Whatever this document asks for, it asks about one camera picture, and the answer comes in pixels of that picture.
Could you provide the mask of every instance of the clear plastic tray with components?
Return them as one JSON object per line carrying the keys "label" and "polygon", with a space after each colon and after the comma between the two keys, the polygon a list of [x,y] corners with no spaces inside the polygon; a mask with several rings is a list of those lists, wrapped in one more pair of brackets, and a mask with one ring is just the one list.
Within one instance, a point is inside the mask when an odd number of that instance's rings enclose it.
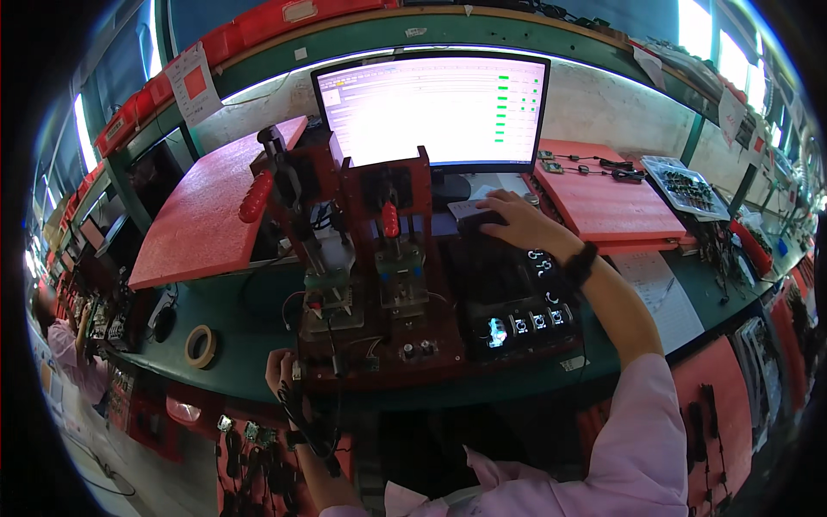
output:
{"label": "clear plastic tray with components", "polygon": [[700,173],[667,156],[644,156],[641,162],[675,210],[693,213],[707,220],[730,219],[726,205]]}

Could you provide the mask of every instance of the red square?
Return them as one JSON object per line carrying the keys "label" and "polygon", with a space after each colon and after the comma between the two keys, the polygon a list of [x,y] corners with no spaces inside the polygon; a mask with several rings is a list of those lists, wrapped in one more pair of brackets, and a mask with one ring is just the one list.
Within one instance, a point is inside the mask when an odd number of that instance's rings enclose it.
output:
{"label": "red square", "polygon": [[207,82],[204,80],[200,66],[184,76],[184,87],[187,89],[189,100],[198,97],[199,93],[207,89]]}

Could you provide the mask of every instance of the computer monitor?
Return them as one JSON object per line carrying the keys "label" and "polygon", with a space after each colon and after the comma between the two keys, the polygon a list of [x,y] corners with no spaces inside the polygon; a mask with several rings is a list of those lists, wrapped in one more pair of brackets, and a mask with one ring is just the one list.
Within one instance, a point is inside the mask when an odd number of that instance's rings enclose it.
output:
{"label": "computer monitor", "polygon": [[312,73],[319,111],[353,165],[425,146],[444,174],[530,172],[550,60],[481,51],[392,55]]}

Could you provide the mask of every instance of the black computer mouse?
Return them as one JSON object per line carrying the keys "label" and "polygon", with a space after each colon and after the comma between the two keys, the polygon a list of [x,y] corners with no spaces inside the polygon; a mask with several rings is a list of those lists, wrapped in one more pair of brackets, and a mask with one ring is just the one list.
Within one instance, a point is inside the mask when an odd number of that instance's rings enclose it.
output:
{"label": "black computer mouse", "polygon": [[480,233],[481,224],[500,224],[508,226],[505,218],[494,210],[485,210],[484,212],[467,215],[462,219],[457,220],[457,231],[461,237],[479,237],[485,235]]}
{"label": "black computer mouse", "polygon": [[157,342],[164,342],[170,336],[172,327],[175,326],[175,309],[167,305],[155,316],[155,323],[152,324],[152,335]]}

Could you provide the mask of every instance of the pink shirt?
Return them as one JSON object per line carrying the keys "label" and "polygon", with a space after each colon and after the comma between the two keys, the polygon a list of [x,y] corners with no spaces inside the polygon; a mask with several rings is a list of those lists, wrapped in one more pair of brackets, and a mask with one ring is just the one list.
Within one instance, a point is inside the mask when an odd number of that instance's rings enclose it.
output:
{"label": "pink shirt", "polygon": [[[646,354],[620,374],[606,425],[598,434],[585,481],[558,483],[546,472],[517,462],[492,462],[467,449],[468,466],[483,492],[465,503],[423,502],[391,483],[385,489],[388,517],[446,515],[647,515],[685,516],[686,430],[669,365]],[[338,506],[320,517],[366,517]]]}
{"label": "pink shirt", "polygon": [[100,357],[94,357],[92,364],[85,360],[78,364],[78,353],[74,348],[75,338],[69,323],[64,319],[56,319],[49,327],[46,342],[60,369],[69,377],[72,384],[80,388],[81,395],[90,404],[95,405],[101,401],[108,388],[106,363],[101,361]]}

